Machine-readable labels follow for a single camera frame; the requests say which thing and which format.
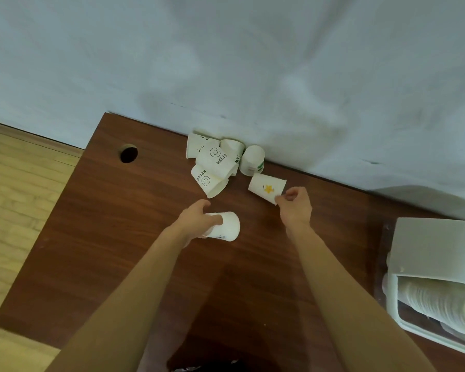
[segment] left hand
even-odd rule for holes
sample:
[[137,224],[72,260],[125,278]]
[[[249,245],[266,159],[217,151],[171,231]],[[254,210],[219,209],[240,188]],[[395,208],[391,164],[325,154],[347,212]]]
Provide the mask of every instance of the left hand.
[[210,206],[208,200],[198,200],[192,206],[184,209],[179,218],[173,223],[178,232],[186,238],[186,244],[195,237],[203,237],[203,234],[215,225],[222,225],[220,215],[205,215],[203,208]]

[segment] floor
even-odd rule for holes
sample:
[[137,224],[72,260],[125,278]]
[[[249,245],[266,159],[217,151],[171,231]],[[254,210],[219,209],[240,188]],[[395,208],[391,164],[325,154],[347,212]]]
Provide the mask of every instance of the floor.
[[[0,305],[79,160],[10,131],[0,126]],[[57,352],[0,329],[0,372],[43,371]]]

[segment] wooden table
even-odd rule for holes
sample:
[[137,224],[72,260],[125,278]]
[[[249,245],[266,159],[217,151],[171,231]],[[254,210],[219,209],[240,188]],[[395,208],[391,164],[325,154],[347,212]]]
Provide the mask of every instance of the wooden table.
[[[122,163],[127,143],[139,155]],[[159,232],[204,197],[185,147],[184,136],[106,113],[0,308],[0,327],[62,347]],[[370,292],[384,222],[437,217],[276,164],[264,173],[307,187],[313,227]],[[279,209],[248,182],[232,177],[210,209],[238,214],[238,239],[197,239],[181,253],[141,370],[242,358],[252,370],[342,371]],[[465,371],[465,355],[414,339],[439,370]]]

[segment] forearm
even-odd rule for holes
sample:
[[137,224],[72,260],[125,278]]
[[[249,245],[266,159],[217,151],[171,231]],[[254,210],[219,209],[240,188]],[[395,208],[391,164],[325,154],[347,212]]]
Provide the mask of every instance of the forearm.
[[312,293],[346,369],[434,371],[410,337],[308,226],[292,232]]
[[167,282],[186,242],[172,227],[165,229],[47,371],[136,370]]

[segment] white paper cup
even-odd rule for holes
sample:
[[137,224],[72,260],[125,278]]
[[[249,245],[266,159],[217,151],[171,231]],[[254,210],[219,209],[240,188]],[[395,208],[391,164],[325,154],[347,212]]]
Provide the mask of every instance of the white paper cup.
[[285,185],[286,180],[255,173],[251,178],[248,190],[277,205],[275,198],[283,193]]
[[186,144],[186,158],[196,158],[203,147],[208,145],[219,147],[219,144],[220,141],[215,138],[191,133],[188,135],[188,142]]
[[232,211],[226,213],[207,213],[206,215],[220,215],[222,216],[222,225],[213,226],[203,234],[206,237],[213,237],[216,239],[232,242],[236,240],[239,235],[239,218]]
[[236,155],[227,154],[220,147],[206,145],[198,153],[196,164],[221,179],[227,179],[237,169],[235,159]]
[[[220,148],[230,155],[236,155],[235,161],[239,165],[244,151],[244,144],[242,142],[235,140],[221,140]],[[236,176],[237,168],[238,167],[236,167],[231,176]]]
[[193,167],[191,175],[195,178],[200,188],[203,189],[207,198],[212,198],[218,195],[229,182],[229,179],[223,180],[199,165],[195,165],[195,167]]
[[239,163],[239,170],[246,176],[253,176],[255,172],[260,174],[263,171],[264,160],[265,151],[260,146],[248,146]]

